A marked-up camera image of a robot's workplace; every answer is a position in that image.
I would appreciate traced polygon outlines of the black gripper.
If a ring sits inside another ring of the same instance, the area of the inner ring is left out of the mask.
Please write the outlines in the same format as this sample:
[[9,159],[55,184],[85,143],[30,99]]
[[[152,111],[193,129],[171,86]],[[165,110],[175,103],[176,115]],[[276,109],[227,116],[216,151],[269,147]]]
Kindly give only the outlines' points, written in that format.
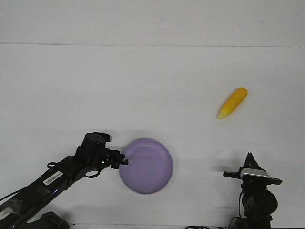
[[128,165],[129,160],[124,160],[125,154],[118,150],[106,148],[105,140],[95,134],[87,133],[74,155],[74,159],[80,162],[88,171],[99,171],[109,166],[119,169],[120,165]]
[[[255,160],[252,153],[248,152],[243,168],[251,168],[256,170],[262,170],[263,168],[259,166],[257,161]],[[224,171],[223,177],[229,177],[234,179],[242,180],[242,189],[243,191],[250,191],[250,190],[258,190],[258,189],[266,189],[268,185],[280,185],[282,180],[279,178],[269,177],[269,178],[261,178],[261,177],[245,177],[245,179],[240,178],[240,171],[239,172],[229,172]]]

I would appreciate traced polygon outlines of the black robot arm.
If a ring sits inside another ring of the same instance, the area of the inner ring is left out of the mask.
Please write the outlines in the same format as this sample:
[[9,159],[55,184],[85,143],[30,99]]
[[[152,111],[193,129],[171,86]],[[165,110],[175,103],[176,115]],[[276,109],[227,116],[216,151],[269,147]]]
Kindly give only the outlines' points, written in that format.
[[59,194],[78,180],[89,177],[89,172],[94,171],[90,177],[95,178],[105,168],[118,169],[120,165],[127,165],[124,154],[106,148],[110,141],[109,134],[87,133],[75,155],[48,163],[45,173],[1,204],[0,227],[18,229],[24,226]]
[[267,186],[280,185],[282,180],[269,176],[251,152],[247,153],[244,165],[237,172],[224,171],[223,177],[242,181],[238,216],[230,220],[228,228],[270,229],[273,220],[271,214],[277,210],[278,201]]

